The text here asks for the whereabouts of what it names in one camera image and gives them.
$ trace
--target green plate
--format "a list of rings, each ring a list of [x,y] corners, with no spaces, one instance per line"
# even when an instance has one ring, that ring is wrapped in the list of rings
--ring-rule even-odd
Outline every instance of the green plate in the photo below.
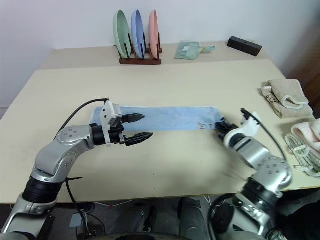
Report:
[[[131,44],[129,40],[129,25],[127,18],[122,10],[115,13],[113,17],[113,35],[116,47],[118,48],[121,56],[125,59],[128,58],[125,44],[128,50],[129,57],[131,55]]]

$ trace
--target pink towel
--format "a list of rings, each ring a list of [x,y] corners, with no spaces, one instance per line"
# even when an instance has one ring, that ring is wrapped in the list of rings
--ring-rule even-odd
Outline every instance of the pink towel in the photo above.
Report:
[[[320,153],[320,118],[294,125],[291,132]]]

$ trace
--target plate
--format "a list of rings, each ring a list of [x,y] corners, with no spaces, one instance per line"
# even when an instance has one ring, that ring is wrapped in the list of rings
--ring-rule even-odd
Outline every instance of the plate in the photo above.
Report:
[[[113,17],[113,35],[116,47],[121,56],[125,59],[128,58],[125,44],[129,57],[131,55],[131,44],[128,36],[129,32],[129,25],[124,12],[122,10],[117,11]]]
[[[150,50],[152,56],[157,59],[158,58],[158,51],[157,51],[157,44],[158,42],[158,19],[157,19],[157,12],[153,10],[150,13],[149,17],[149,41],[150,41]]]
[[[146,52],[144,41],[144,25],[139,10],[133,12],[131,17],[131,33],[133,47],[138,58],[142,59]]]

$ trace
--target beige towel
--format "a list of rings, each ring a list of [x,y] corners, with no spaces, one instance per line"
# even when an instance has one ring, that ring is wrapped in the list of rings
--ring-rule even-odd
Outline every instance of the beige towel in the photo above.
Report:
[[[288,109],[302,109],[309,104],[300,82],[296,79],[270,80],[264,84],[271,86],[272,92],[282,105]]]
[[[284,107],[281,102],[276,98],[273,93],[273,89],[268,83],[264,83],[261,91],[263,96],[268,100],[270,105],[273,108],[275,114],[278,115],[279,118],[299,118],[299,117],[307,117],[310,116],[313,111],[309,105],[302,105],[301,109],[292,109]]]

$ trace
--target black cable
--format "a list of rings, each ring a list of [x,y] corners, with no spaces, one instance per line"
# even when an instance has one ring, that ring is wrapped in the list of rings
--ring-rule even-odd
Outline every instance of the black cable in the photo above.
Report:
[[[269,135],[269,137],[273,140],[273,142],[275,143],[275,145],[278,147],[278,149],[280,150],[282,157],[284,158],[284,160],[287,161],[286,155],[284,153],[284,151],[282,150],[280,144],[277,142],[277,140],[274,138],[274,136],[272,136],[272,134],[267,130],[267,128],[262,124],[262,122],[257,119],[255,116],[253,116],[250,112],[248,112],[247,110],[245,110],[244,108],[241,108],[241,112],[244,113],[245,115],[249,115],[250,117],[252,117],[262,128],[263,130]]]
[[[68,179],[65,180],[65,185],[66,185],[66,189],[68,190],[69,196],[70,196],[70,198],[71,198],[71,201],[72,201],[75,209],[77,210],[77,212],[78,212],[78,213],[80,214],[80,216],[81,216],[82,224],[83,224],[83,239],[85,239],[86,233],[89,232],[89,230],[87,229],[86,218],[85,218],[85,216],[84,216],[84,213],[80,210],[80,208],[79,208],[79,206],[78,206],[78,204],[77,204],[74,196],[73,196],[72,193],[71,193],[70,186],[69,186],[69,180],[68,180]]]
[[[101,223],[102,227],[103,227],[103,234],[106,234],[106,226],[104,225],[104,223],[98,217],[96,217],[95,215],[92,215],[90,213],[87,213],[87,215],[89,215],[89,216],[93,217],[94,219],[96,219],[97,221],[99,221]]]
[[[224,195],[221,195],[219,197],[217,197],[213,203],[211,204],[210,208],[209,208],[209,212],[208,212],[208,216],[207,216],[207,227],[208,227],[208,232],[209,232],[209,235],[210,235],[210,239],[211,240],[216,240],[216,236],[215,236],[215,233],[213,231],[213,227],[212,227],[212,217],[213,217],[213,210],[215,209],[215,207],[217,205],[219,205],[219,203],[222,203],[224,200],[227,200],[229,198],[232,198],[235,194],[234,193],[227,193],[227,194],[224,194]]]
[[[70,122],[70,120],[79,112],[81,109],[83,109],[85,106],[95,103],[95,102],[104,102],[106,103],[109,100],[109,98],[98,98],[91,101],[87,101],[86,103],[82,104],[80,107],[78,107],[71,115],[70,117],[64,122],[64,124],[60,127],[59,131],[56,133],[55,137],[57,137],[58,133],[66,127],[66,125]]]

